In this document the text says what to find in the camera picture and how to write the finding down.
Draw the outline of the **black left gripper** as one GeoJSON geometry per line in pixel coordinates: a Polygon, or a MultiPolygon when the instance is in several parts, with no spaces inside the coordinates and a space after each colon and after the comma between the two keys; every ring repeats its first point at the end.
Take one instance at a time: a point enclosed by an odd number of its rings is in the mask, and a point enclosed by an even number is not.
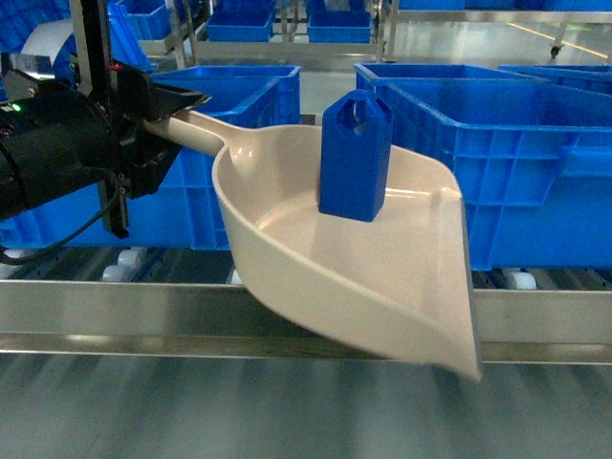
{"type": "MultiPolygon", "coordinates": [[[[142,129],[132,92],[144,87],[144,77],[112,57],[107,3],[71,1],[70,9],[80,77],[77,89],[107,118],[114,143],[111,177],[98,186],[100,204],[109,207],[103,225],[118,238],[126,238],[127,201],[155,194],[182,147],[142,129]]],[[[210,99],[211,95],[200,91],[154,83],[150,119],[166,120],[210,99]]]]}

